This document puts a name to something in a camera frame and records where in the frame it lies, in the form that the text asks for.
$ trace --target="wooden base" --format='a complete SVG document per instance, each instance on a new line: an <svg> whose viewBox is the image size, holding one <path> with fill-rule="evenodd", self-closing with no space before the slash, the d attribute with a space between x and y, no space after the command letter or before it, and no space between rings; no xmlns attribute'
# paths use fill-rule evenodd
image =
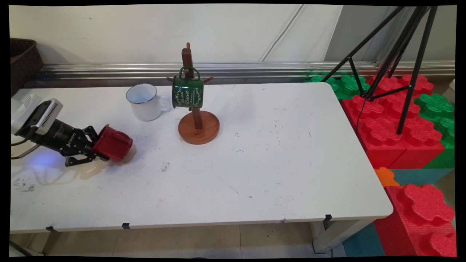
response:
<svg viewBox="0 0 466 262"><path fill-rule="evenodd" d="M196 129L192 113L185 115L178 124L180 136L193 145L203 145L212 141L220 130L220 121L212 113L201 111L202 129Z"/></svg>

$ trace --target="tripod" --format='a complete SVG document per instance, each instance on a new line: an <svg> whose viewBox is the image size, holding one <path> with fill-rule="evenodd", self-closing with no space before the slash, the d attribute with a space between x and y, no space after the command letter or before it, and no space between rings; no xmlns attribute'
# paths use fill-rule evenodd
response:
<svg viewBox="0 0 466 262"><path fill-rule="evenodd" d="M406 23L406 26L404 27L403 31L401 32L400 36L398 37L397 41L395 42L395 45L391 49L390 53L388 54L386 60L382 63L382 66L380 67L379 72L377 73L376 78L374 79L374 82L370 86L370 88L367 90L367 92L364 93L363 88L361 86L361 82L359 81L359 77L357 75L356 68L353 63L352 56L361 49L375 34L377 34L380 29L382 29L388 22L390 22L393 17L395 17L404 7L397 7L387 18L385 18L380 25L378 25L364 40L356 46L327 76L325 76L321 82L327 81L328 78L330 78L337 70L342 67L346 62L350 62L351 70L353 71L354 77L356 78L356 83L359 88L359 93L361 97L364 97L365 100L369 99L369 101L373 101L374 99L377 99L379 97L384 97L390 94L394 94L403 90L408 90L408 93L406 95L406 99L404 101L403 105L403 111L401 113L401 118L398 123L398 128L397 128L397 134L400 135L401 132L403 131L403 125L404 121L406 120L406 114L408 113L408 108L409 104L411 102L412 94L414 92L414 87L416 85L416 81L418 78L419 74L419 69L421 68L421 62L422 58L424 56L425 52L425 47L427 46L427 41L429 40L429 34L432 29L432 24L434 22L435 18L435 13L437 11L437 6L428 6L428 7L416 7L409 18L408 22ZM390 78L393 75L393 72L395 71L398 63L401 60L401 57L406 50L406 47L408 46L414 32L416 31L416 28L419 25L419 22L423 18L423 16L429 11L429 17L427 18L427 23L424 28L424 34L422 35L422 40L421 44L419 47L418 51L418 56L416 57L416 62L414 64L414 69L412 72L412 77L409 85L385 92L380 95L374 96L374 91L377 88L377 85L380 83L380 80L382 77L385 75L387 70L389 69L390 65L391 68L388 72L387 77Z"/></svg>

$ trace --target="white table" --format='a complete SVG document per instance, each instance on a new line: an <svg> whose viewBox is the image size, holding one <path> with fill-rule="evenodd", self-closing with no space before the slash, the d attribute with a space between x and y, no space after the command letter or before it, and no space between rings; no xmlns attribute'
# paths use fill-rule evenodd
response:
<svg viewBox="0 0 466 262"><path fill-rule="evenodd" d="M59 120L75 127L109 123L134 139L131 161L65 167L40 147L11 161L10 232L321 221L316 252L334 247L392 205L326 83L205 86L203 110L220 120L205 145L186 143L176 108L138 121L128 87L23 89L63 103ZM171 86L158 87L169 95ZM22 138L12 135L12 142ZM13 147L18 155L31 147Z"/></svg>

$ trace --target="green mug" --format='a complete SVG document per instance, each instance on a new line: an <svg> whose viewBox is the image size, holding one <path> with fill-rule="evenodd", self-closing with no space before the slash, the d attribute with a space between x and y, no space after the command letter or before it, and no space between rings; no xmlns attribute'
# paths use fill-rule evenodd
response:
<svg viewBox="0 0 466 262"><path fill-rule="evenodd" d="M183 69L192 69L198 74L198 78L183 78L181 76ZM179 70L179 77L174 76L171 90L171 101L173 108L194 107L201 108L204 98L204 81L201 79L199 72L191 66L183 66Z"/></svg>

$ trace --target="white enamel mug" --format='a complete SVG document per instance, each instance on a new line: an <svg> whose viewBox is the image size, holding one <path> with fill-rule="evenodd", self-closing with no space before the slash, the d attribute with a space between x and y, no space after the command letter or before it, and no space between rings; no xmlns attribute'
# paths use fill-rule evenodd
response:
<svg viewBox="0 0 466 262"><path fill-rule="evenodd" d="M142 121L154 120L162 111L170 110L170 98L157 96L157 88L151 84L137 84L131 87L126 92L126 99L131 103L134 115ZM160 100L166 100L167 106L161 106Z"/></svg>

